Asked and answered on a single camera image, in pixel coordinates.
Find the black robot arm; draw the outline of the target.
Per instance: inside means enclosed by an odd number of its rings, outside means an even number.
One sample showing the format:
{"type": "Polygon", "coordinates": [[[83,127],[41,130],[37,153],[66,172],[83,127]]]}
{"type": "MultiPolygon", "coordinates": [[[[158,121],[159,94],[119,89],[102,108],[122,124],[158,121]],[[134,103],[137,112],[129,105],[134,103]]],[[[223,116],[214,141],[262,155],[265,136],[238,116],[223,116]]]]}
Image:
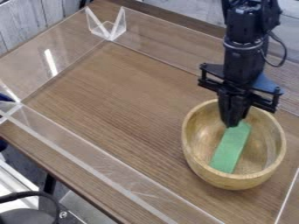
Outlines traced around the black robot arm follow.
{"type": "Polygon", "coordinates": [[[221,120],[235,127],[252,107],[277,111],[282,88],[265,75],[269,40],[281,25],[278,0],[222,0],[225,63],[201,64],[199,85],[218,93],[221,120]]]}

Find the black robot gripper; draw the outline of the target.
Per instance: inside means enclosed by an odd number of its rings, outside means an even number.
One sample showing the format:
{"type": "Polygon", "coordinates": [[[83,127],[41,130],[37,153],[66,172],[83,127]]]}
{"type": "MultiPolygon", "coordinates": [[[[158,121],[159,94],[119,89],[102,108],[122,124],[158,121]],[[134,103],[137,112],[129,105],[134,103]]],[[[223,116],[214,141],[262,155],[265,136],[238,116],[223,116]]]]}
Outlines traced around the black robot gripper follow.
{"type": "Polygon", "coordinates": [[[277,111],[284,90],[265,75],[269,36],[253,41],[226,37],[223,45],[225,62],[201,64],[199,85],[218,94],[221,119],[237,127],[253,106],[277,111]]]}

